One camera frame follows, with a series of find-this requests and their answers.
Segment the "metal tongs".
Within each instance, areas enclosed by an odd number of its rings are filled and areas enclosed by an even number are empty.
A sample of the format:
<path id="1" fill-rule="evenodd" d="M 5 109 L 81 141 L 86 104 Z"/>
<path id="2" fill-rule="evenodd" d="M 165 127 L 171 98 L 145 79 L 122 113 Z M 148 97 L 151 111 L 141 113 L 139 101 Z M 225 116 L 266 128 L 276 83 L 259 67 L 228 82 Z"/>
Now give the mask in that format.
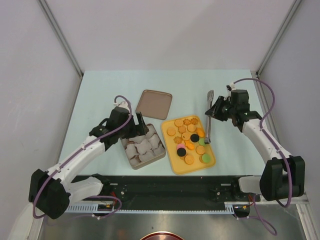
<path id="1" fill-rule="evenodd" d="M 214 90 L 209 90 L 207 93 L 207 110 L 209 110 L 212 107 L 212 102 L 214 99 Z M 205 125 L 205 137 L 204 137 L 204 143 L 210 144 L 211 143 L 211 117 L 206 116 L 206 125 Z"/>

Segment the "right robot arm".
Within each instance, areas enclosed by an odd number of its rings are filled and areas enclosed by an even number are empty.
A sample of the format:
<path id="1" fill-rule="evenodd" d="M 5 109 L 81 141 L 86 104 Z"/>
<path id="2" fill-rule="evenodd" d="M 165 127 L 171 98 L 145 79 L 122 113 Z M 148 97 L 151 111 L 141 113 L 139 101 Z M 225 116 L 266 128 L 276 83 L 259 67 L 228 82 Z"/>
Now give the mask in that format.
<path id="1" fill-rule="evenodd" d="M 231 120 L 252 142 L 265 163 L 260 176 L 240 177 L 230 188 L 235 200 L 242 201 L 249 193 L 262 195 L 267 201 L 290 200 L 304 194 L 304 159 L 285 150 L 263 124 L 260 114 L 250 110 L 247 90 L 231 90 L 228 96 L 219 96 L 205 115 L 221 122 Z"/>

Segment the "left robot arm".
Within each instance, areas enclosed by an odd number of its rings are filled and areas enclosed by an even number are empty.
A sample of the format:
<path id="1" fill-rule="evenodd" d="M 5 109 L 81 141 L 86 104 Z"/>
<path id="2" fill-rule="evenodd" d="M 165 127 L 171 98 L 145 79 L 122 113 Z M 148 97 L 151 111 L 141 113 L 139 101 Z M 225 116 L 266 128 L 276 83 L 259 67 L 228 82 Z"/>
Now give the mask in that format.
<path id="1" fill-rule="evenodd" d="M 110 196 L 110 180 L 95 173 L 74 182 L 74 178 L 95 158 L 119 140 L 145 135 L 149 129 L 140 112 L 135 123 L 129 107 L 116 106 L 95 126 L 82 145 L 69 157 L 48 170 L 37 169 L 31 176 L 28 200 L 51 219 L 59 218 L 73 203 L 87 198 L 105 200 Z"/>

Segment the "rose gold cookie tin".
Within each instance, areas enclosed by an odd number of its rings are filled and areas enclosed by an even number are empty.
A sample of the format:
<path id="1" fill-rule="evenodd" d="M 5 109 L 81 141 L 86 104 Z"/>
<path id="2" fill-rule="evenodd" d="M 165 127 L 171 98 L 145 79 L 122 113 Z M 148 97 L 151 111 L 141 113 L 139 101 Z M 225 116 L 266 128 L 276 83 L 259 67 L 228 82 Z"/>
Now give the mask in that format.
<path id="1" fill-rule="evenodd" d="M 166 156 L 166 149 L 153 124 L 146 125 L 148 132 L 133 138 L 121 139 L 125 155 L 134 170 L 141 169 Z"/>

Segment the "black sandwich cookie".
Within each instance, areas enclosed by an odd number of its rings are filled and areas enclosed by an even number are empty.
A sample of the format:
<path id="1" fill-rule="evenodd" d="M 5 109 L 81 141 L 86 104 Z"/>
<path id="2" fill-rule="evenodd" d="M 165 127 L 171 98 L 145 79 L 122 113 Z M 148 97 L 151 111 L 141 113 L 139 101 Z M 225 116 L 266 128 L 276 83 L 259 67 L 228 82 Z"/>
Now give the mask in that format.
<path id="1" fill-rule="evenodd" d="M 192 134 L 191 136 L 190 136 L 190 141 L 191 142 L 193 142 L 193 143 L 197 143 L 198 141 L 200 140 L 200 137 L 199 137 L 199 135 L 198 134 Z"/>
<path id="2" fill-rule="evenodd" d="M 184 157 L 186 154 L 187 154 L 187 151 L 185 148 L 183 147 L 180 147 L 176 150 L 176 154 L 179 156 L 179 157 Z"/>

